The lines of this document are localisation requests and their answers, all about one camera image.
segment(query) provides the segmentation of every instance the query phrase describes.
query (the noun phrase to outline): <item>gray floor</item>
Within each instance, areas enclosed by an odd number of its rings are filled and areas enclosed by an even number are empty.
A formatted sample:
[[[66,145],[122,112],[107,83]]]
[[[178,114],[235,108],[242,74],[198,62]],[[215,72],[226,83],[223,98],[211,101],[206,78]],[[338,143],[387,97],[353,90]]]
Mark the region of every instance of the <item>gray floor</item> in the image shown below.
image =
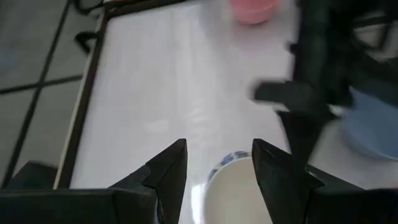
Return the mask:
[[[0,90],[38,82],[65,6],[66,0],[0,1]],[[46,80],[83,74],[87,56],[73,38],[95,27],[95,18],[68,8]],[[58,166],[79,88],[80,81],[43,88],[14,173],[27,161]],[[0,183],[34,91],[0,95]]]

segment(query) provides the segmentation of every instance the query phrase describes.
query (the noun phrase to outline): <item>black object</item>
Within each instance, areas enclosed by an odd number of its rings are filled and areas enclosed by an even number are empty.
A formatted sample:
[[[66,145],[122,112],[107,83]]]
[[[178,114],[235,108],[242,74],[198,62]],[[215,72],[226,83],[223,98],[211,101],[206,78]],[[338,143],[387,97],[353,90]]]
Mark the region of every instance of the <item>black object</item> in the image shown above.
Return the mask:
[[[98,34],[96,32],[90,32],[90,31],[83,31],[78,33],[75,36],[75,42],[79,46],[79,48],[86,53],[87,55],[90,52],[90,46],[88,45],[89,40],[97,39]]]
[[[379,62],[368,55],[368,50],[385,47],[392,23],[398,20],[397,2],[298,0],[298,40],[289,45],[295,56],[292,80],[261,81],[253,99],[282,103],[290,110],[279,115],[292,154],[303,164],[324,125],[336,118],[329,105],[353,104],[351,87],[398,106],[398,56]],[[384,15],[363,18],[377,9]],[[362,42],[354,33],[375,24],[386,24],[377,46]]]
[[[398,190],[362,190],[253,140],[257,183],[273,224],[397,223]]]
[[[57,168],[39,162],[27,162],[7,185],[9,190],[52,189]]]
[[[187,142],[179,139],[108,189],[4,190],[0,223],[176,224],[187,178]]]
[[[99,3],[88,7],[84,7],[81,3],[81,0],[72,0],[72,4],[75,7],[76,11],[85,16],[87,16],[91,11],[104,6],[103,0],[99,0]]]

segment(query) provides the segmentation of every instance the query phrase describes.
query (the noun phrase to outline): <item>white bowl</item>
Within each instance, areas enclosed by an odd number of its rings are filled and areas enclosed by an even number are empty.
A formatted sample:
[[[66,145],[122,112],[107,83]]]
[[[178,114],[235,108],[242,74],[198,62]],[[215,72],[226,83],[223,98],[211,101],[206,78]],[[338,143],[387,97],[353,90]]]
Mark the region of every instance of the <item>white bowl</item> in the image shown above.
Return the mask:
[[[203,211],[206,224],[272,224],[251,152],[228,154],[210,172]]]

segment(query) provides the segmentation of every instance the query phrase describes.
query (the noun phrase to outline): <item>white tabletop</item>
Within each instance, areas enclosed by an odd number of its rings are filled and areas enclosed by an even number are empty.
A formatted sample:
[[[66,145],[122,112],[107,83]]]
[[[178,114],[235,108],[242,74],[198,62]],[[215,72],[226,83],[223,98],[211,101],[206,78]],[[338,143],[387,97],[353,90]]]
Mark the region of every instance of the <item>white tabletop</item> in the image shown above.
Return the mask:
[[[242,26],[226,1],[189,1],[108,23],[73,188],[109,187],[186,138],[180,223],[199,224],[207,176],[227,153],[250,150],[254,138],[289,151],[272,107],[249,98],[259,78],[291,72],[286,45],[295,39],[294,2],[280,0],[271,21]],[[344,172],[329,165],[322,168]]]

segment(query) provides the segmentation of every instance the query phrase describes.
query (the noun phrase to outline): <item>blue container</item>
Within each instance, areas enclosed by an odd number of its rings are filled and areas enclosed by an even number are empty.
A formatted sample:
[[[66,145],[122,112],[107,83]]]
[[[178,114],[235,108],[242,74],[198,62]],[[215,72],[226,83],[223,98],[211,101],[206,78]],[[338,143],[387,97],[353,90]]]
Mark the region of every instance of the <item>blue container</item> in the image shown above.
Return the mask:
[[[398,161],[398,108],[358,90],[351,92],[354,108],[343,118],[349,143],[369,156]]]

